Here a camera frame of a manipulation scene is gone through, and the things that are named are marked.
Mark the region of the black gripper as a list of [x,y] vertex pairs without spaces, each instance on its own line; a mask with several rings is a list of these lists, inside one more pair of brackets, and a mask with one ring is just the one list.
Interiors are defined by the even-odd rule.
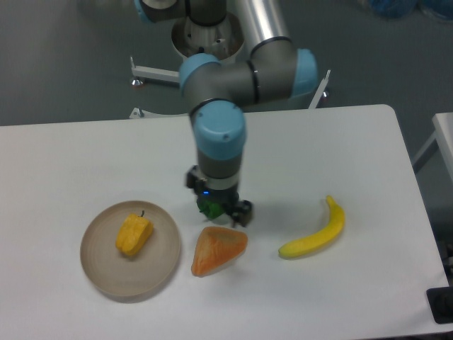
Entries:
[[239,175],[227,178],[204,176],[198,165],[194,165],[186,174],[185,185],[197,193],[197,198],[219,203],[231,218],[231,226],[246,227],[253,219],[253,204],[248,200],[239,200]]

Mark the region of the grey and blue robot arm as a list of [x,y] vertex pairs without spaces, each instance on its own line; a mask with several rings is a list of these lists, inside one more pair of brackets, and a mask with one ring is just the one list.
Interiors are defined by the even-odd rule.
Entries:
[[225,1],[136,1],[151,23],[183,19],[183,39],[193,51],[180,66],[178,84],[188,104],[197,164],[185,184],[207,219],[221,215],[246,226],[253,205],[239,197],[246,121],[243,107],[311,93],[318,81],[310,50],[296,48],[278,1],[237,1],[241,34],[249,49],[243,62],[225,64],[219,49],[232,39]]

